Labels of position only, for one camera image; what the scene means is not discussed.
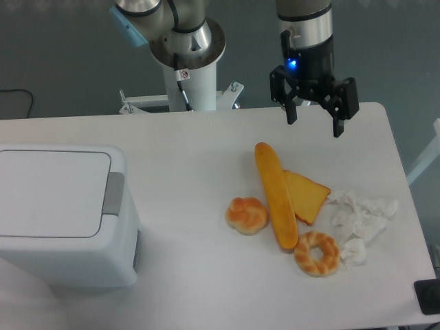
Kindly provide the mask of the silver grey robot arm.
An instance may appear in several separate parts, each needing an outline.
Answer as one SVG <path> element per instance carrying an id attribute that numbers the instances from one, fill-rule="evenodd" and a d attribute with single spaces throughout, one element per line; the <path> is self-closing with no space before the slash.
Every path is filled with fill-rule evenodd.
<path id="1" fill-rule="evenodd" d="M 206 1 L 116 1 L 110 15 L 135 46 L 148 45 L 162 66 L 171 111 L 214 111 L 233 104 L 217 91 L 217 62 L 226 48 Z M 296 99 L 318 103 L 341 136 L 359 110 L 354 78 L 333 74 L 330 1 L 277 1 L 283 63 L 269 75 L 270 96 L 296 121 Z"/>

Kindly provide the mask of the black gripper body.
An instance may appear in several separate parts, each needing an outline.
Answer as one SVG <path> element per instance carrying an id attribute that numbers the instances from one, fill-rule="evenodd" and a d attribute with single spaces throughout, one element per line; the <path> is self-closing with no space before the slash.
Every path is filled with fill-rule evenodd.
<path id="1" fill-rule="evenodd" d="M 280 34 L 284 67 L 292 78 L 305 83 L 298 97 L 314 102 L 322 102 L 327 82 L 333 75 L 333 38 L 306 48 L 293 48 L 288 30 Z"/>

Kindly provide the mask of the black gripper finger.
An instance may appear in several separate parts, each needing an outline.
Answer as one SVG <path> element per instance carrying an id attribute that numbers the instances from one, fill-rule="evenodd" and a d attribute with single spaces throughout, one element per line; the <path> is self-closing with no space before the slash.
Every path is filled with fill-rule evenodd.
<path id="1" fill-rule="evenodd" d="M 279 65 L 270 72 L 269 85 L 271 99 L 274 102 L 278 102 L 284 108 L 287 123 L 295 123 L 298 116 L 294 98 L 299 96 L 300 90 L 305 86 L 305 83 L 299 79 L 292 78 L 285 67 Z"/>
<path id="2" fill-rule="evenodd" d="M 332 117 L 333 136 L 340 137 L 344 132 L 344 121 L 350 120 L 360 109 L 356 80 L 348 77 L 326 82 L 320 105 Z"/>

